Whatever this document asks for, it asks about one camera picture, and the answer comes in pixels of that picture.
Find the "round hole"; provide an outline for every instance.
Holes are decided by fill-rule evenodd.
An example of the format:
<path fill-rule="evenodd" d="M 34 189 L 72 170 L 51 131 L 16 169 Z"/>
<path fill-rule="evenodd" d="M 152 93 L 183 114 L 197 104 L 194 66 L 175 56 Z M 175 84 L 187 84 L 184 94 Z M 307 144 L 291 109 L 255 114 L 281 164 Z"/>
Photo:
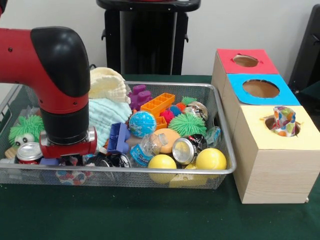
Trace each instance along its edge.
<path fill-rule="evenodd" d="M 275 123 L 275 118 L 273 116 L 268 117 L 265 121 L 264 121 L 266 127 L 271 130 L 274 123 Z M 300 132 L 300 127 L 299 127 L 299 123 L 296 122 L 295 123 L 295 132 L 294 135 L 297 136 Z"/>
<path fill-rule="evenodd" d="M 276 85 L 266 80 L 252 79 L 242 86 L 247 93 L 258 98 L 274 98 L 280 92 Z"/>
<path fill-rule="evenodd" d="M 252 57 L 252 56 L 247 56 L 247 55 L 241 55 L 238 54 L 237 56 L 235 56 L 233 58 L 233 61 L 242 66 L 242 67 L 246 67 L 246 68 L 253 68 L 255 66 L 258 65 L 259 61 L 258 59 Z"/>

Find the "purple lego brick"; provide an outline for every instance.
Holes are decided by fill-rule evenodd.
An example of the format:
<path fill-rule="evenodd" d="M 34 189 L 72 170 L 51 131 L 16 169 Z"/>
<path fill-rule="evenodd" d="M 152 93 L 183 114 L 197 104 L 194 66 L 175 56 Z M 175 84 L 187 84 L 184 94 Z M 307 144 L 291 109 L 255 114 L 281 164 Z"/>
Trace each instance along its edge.
<path fill-rule="evenodd" d="M 126 143 L 126 140 L 130 138 L 130 135 L 130 131 L 124 123 L 112 124 L 106 151 L 111 154 L 127 154 L 129 145 Z"/>
<path fill-rule="evenodd" d="M 128 95 L 131 99 L 130 108 L 140 111 L 143 104 L 152 100 L 151 92 L 146 90 L 146 85 L 137 85 L 133 87 L 133 91 Z"/>
<path fill-rule="evenodd" d="M 57 158 L 41 158 L 40 164 L 41 164 L 41 165 L 54 165 L 54 166 L 58 166 L 58 165 L 59 165 L 59 159 L 57 159 Z"/>

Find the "small plastic bottle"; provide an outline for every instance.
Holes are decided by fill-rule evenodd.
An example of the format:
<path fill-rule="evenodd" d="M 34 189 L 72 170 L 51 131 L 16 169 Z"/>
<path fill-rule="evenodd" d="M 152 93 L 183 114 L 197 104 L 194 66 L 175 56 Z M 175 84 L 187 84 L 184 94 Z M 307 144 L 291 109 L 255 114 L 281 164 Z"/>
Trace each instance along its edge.
<path fill-rule="evenodd" d="M 135 167 L 146 168 L 149 161 L 160 153 L 161 147 L 168 144 L 166 135 L 149 134 L 143 137 L 142 141 L 134 146 L 131 151 L 131 157 L 134 159 Z"/>

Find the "yellow lid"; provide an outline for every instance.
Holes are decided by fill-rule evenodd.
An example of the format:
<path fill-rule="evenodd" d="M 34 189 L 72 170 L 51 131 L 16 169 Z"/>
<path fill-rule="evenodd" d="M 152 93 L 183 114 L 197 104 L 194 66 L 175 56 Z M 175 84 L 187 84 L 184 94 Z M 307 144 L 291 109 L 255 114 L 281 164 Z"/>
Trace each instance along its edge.
<path fill-rule="evenodd" d="M 180 138 L 179 133 L 177 133 L 175 130 L 169 129 L 169 128 L 161 128 L 154 132 L 155 135 L 164 134 L 166 139 L 168 140 L 168 143 L 164 145 L 160 153 L 163 154 L 169 154 L 172 153 L 172 147 L 175 143 L 175 141 Z"/>

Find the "green troll toy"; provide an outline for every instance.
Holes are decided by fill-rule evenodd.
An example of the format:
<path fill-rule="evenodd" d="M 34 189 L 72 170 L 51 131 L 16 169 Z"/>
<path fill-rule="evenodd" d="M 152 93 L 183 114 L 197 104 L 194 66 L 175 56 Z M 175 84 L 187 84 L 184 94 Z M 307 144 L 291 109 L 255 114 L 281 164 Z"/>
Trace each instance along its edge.
<path fill-rule="evenodd" d="M 39 142 L 41 131 L 45 130 L 42 118 L 37 115 L 25 118 L 20 116 L 19 123 L 10 129 L 9 142 L 12 147 L 20 147 L 29 142 Z"/>

